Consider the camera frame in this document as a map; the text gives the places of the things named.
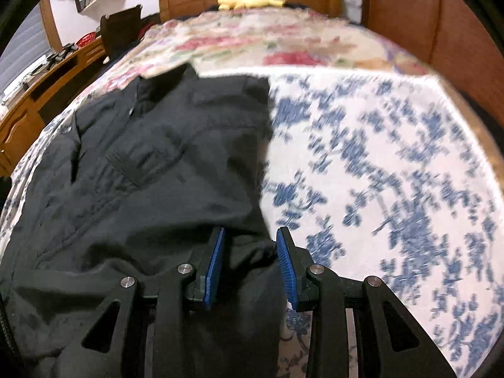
silver screw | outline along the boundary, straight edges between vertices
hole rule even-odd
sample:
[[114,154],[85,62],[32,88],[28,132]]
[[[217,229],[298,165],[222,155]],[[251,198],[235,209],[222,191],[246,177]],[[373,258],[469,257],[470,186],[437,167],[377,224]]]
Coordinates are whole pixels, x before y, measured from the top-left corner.
[[312,264],[310,266],[310,271],[313,273],[313,274],[322,274],[324,272],[324,267],[320,264]]
[[382,284],[381,278],[377,276],[369,276],[367,278],[367,282],[372,287],[379,287]]
[[124,288],[128,288],[128,287],[131,287],[133,284],[135,283],[135,279],[133,277],[124,277],[122,280],[121,280],[121,285],[124,287]]
[[187,274],[189,272],[192,271],[192,266],[188,263],[185,263],[185,264],[181,264],[178,266],[178,269],[177,271],[180,273],[180,274]]

window blind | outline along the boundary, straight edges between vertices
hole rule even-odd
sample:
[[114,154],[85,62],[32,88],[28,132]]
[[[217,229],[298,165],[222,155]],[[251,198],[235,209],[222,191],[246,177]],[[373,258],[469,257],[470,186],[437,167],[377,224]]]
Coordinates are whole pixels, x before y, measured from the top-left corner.
[[25,18],[0,57],[0,93],[27,67],[51,51],[40,5]]

bed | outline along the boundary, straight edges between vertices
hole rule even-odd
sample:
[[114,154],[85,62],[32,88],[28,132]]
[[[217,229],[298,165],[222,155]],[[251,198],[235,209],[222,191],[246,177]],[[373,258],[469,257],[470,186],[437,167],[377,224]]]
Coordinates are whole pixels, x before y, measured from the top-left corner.
[[[75,109],[190,61],[201,76],[270,79],[273,139],[261,208],[273,235],[339,275],[381,277],[458,376],[471,376],[504,324],[504,162],[467,103],[440,75],[341,15],[311,9],[204,12],[216,0],[160,0],[162,25],[56,117],[18,164],[3,208],[2,251],[48,143]],[[349,313],[349,329],[352,329]],[[310,314],[287,309],[279,376],[306,371]],[[356,346],[350,340],[351,376]]]

colorful floral bedspread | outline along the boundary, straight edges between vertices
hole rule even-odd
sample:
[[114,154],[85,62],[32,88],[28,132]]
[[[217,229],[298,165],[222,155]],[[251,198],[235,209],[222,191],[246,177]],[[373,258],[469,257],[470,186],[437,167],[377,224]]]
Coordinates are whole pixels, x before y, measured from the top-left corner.
[[[0,255],[44,150],[75,109],[186,61],[200,75],[270,76],[275,133],[261,207],[272,234],[288,226],[341,276],[382,277],[457,374],[470,376],[504,323],[502,196],[490,165],[437,77],[400,75],[430,69],[372,32],[312,11],[209,12],[149,30],[19,162]],[[291,64],[305,67],[275,66]],[[256,68],[237,70],[244,66]],[[287,310],[286,320],[278,375],[301,377],[311,316]],[[350,346],[356,376],[353,339]]]

red bowl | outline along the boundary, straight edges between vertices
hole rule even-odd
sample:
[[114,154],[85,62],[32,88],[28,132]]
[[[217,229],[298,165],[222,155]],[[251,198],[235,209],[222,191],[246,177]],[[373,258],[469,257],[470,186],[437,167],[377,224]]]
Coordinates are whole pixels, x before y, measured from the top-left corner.
[[93,31],[90,32],[89,34],[84,35],[84,37],[82,37],[79,41],[77,41],[76,44],[82,48],[88,45],[89,43],[93,42],[94,40],[96,40],[96,33]]

